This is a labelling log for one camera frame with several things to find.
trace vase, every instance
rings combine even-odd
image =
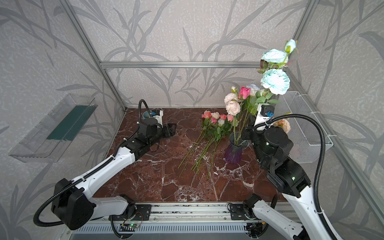
[[[235,145],[235,134],[231,133],[229,136],[229,145],[225,150],[224,158],[226,162],[229,163],[239,163],[241,160],[241,155],[243,154],[243,148],[248,146],[247,140],[239,140],[238,145]]]

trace wallpaper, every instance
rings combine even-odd
[[[102,61],[259,61],[292,38],[307,0],[70,0]],[[110,69],[127,106],[223,106],[250,69]]]
[[[58,1],[0,1],[0,235],[54,239],[58,227],[32,222],[62,178],[103,160],[124,113]],[[57,163],[23,163],[8,153],[68,93],[94,96],[95,112]],[[50,209],[42,220],[57,221]]]
[[[382,0],[320,1],[289,66],[382,197],[383,21]],[[332,166],[330,172],[322,171],[320,187],[326,189],[320,202],[323,207],[329,204],[326,213],[335,228],[384,239],[359,191],[339,161],[331,159],[324,164]],[[315,169],[314,164],[308,168]]]

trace blue connector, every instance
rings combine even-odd
[[[273,117],[273,112],[271,112],[271,111],[267,112],[266,116],[269,117],[269,118]]]

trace hot pink rose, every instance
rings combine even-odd
[[[239,92],[239,99],[241,98],[241,95],[243,95],[243,99],[246,99],[249,94],[251,94],[251,89],[246,87],[241,87]]]
[[[202,118],[210,118],[211,117],[211,112],[206,110],[201,117]]]
[[[233,115],[228,114],[227,119],[228,119],[228,122],[232,122],[233,121]]]

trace transparent plastic container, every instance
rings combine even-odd
[[[303,114],[313,118],[319,123],[313,110],[297,91],[290,91],[286,92],[284,95],[279,95],[279,103],[275,106],[274,116],[278,117],[287,113]],[[291,131],[288,133],[288,137],[294,143],[290,152],[292,160],[297,163],[306,163],[314,162],[319,159],[320,136],[315,126],[309,121],[301,118],[289,118],[288,122],[291,126]],[[328,150],[333,146],[333,142],[328,137],[328,133],[324,128],[323,131],[326,143],[325,150]]]
[[[93,100],[68,94],[9,155],[22,162],[57,162],[97,107]]]

